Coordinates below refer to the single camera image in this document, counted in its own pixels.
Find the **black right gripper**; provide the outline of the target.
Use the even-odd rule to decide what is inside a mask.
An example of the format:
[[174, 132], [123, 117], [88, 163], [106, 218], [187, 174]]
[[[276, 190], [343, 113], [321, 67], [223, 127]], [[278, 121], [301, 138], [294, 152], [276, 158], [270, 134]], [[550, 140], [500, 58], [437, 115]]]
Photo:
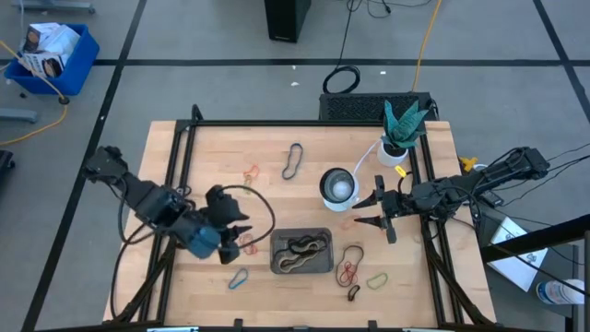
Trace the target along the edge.
[[397, 237], [392, 219], [413, 215], [415, 213], [409, 199], [409, 195], [400, 194], [396, 190], [385, 190], [384, 178], [382, 175], [375, 176], [376, 190], [352, 208], [367, 208], [380, 204], [382, 214], [374, 217], [361, 217], [354, 219], [355, 222], [375, 226], [385, 230], [387, 242], [396, 243]]

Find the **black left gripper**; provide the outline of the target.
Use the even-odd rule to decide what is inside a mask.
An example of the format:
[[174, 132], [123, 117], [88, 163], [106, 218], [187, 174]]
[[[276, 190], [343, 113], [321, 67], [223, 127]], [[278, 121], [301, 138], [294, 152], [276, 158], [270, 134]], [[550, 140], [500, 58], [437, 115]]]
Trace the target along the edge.
[[218, 254], [220, 263], [228, 265], [240, 255], [236, 241], [252, 226], [230, 226], [234, 221], [245, 221], [250, 217], [240, 211], [238, 202], [225, 194], [220, 185], [215, 185], [206, 192], [206, 216], [211, 226], [220, 234]]

